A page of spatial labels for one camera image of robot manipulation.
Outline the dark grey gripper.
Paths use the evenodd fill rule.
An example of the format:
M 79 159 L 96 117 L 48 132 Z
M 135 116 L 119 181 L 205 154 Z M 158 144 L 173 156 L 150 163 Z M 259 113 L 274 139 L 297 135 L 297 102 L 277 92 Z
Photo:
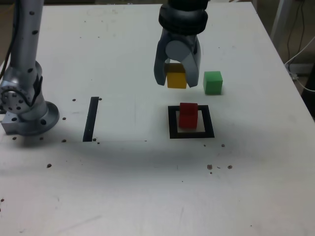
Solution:
M 164 66 L 169 59 L 176 60 L 183 65 L 186 82 L 190 88 L 198 85 L 201 52 L 197 35 L 180 35 L 166 29 L 162 30 L 154 64 L 154 76 L 158 85 L 165 85 Z

